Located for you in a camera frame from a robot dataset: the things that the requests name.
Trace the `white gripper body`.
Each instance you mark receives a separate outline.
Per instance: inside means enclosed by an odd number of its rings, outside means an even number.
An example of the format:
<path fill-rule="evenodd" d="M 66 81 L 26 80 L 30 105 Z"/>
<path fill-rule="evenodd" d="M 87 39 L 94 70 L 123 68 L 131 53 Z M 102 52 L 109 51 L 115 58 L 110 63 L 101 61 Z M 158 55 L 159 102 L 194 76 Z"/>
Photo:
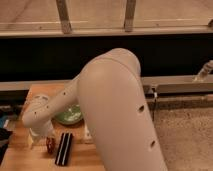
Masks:
<path fill-rule="evenodd" d="M 48 121 L 44 124 L 40 124 L 36 127 L 32 127 L 30 129 L 30 134 L 34 138 L 46 138 L 46 137 L 54 137 L 55 131 L 51 121 Z"/>

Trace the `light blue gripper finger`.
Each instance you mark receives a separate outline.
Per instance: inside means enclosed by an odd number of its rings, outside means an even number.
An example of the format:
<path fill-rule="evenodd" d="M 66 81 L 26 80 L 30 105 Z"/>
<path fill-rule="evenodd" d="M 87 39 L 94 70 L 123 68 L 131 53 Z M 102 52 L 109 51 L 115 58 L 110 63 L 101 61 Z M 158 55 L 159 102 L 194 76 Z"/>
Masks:
<path fill-rule="evenodd" d="M 30 149 L 33 149 L 41 140 L 44 140 L 45 136 L 33 135 L 28 136 L 28 146 Z"/>

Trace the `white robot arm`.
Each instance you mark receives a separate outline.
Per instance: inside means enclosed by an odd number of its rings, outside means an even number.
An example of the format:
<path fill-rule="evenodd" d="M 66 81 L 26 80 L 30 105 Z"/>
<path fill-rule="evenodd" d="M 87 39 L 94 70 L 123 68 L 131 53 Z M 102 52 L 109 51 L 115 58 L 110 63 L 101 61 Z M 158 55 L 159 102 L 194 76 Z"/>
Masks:
<path fill-rule="evenodd" d="M 55 97 L 34 98 L 22 116 L 33 139 L 77 103 L 106 171 L 168 171 L 150 116 L 137 56 L 115 48 L 89 61 Z"/>

